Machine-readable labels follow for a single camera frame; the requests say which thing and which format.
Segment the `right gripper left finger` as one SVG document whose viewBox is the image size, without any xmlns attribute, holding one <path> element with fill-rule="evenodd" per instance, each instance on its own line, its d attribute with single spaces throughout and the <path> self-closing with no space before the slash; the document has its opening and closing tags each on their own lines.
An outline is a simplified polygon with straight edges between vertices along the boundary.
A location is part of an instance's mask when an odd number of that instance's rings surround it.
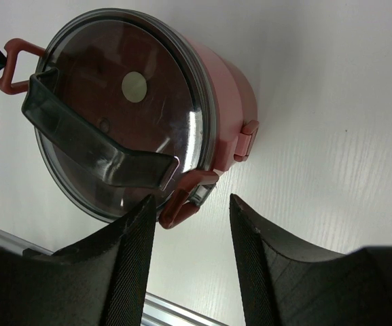
<svg viewBox="0 0 392 326">
<path fill-rule="evenodd" d="M 155 227 L 148 196 L 52 255 L 0 247 L 0 325 L 139 325 Z"/>
</svg>

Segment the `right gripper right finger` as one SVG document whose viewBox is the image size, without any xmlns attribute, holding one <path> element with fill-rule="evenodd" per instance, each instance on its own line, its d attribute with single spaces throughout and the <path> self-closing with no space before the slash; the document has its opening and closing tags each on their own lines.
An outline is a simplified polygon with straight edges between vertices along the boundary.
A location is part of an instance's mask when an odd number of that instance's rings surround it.
<svg viewBox="0 0 392 326">
<path fill-rule="evenodd" d="M 330 251 L 237 195 L 230 227 L 247 325 L 392 325 L 392 246 Z"/>
</svg>

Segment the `red lid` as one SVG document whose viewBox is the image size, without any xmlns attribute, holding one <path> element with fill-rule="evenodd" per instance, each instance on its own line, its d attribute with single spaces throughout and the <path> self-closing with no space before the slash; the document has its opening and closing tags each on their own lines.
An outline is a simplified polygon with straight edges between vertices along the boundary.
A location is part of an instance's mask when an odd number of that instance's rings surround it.
<svg viewBox="0 0 392 326">
<path fill-rule="evenodd" d="M 196 164 L 196 115 L 172 54 L 143 29 L 98 20 L 68 34 L 54 51 L 56 95 L 121 146 Z"/>
</svg>

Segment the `grey transparent lid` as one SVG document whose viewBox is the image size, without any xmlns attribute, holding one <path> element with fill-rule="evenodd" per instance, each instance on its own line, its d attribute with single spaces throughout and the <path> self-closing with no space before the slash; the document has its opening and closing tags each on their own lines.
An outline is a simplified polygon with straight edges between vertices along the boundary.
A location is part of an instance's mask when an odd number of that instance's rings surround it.
<svg viewBox="0 0 392 326">
<path fill-rule="evenodd" d="M 152 195 L 161 212 L 182 181 L 212 168 L 213 89 L 195 49 L 162 21 L 101 8 L 47 47 L 5 44 L 6 94 L 25 94 L 43 161 L 66 197 L 111 223 Z"/>
</svg>

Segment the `red steel bowl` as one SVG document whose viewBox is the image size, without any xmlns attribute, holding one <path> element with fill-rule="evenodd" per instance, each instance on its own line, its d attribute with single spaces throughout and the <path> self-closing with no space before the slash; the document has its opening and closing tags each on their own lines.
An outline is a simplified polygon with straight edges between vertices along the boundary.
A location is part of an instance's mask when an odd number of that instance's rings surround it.
<svg viewBox="0 0 392 326">
<path fill-rule="evenodd" d="M 243 125 L 243 109 L 238 86 L 223 58 L 208 47 L 190 40 L 200 57 L 213 90 L 217 117 L 217 137 L 213 168 L 226 172 L 234 163 L 238 136 Z"/>
<path fill-rule="evenodd" d="M 244 162 L 249 157 L 260 123 L 257 120 L 257 100 L 251 84 L 239 68 L 227 62 L 234 78 L 241 101 L 243 126 L 238 136 L 234 160 Z"/>
</svg>

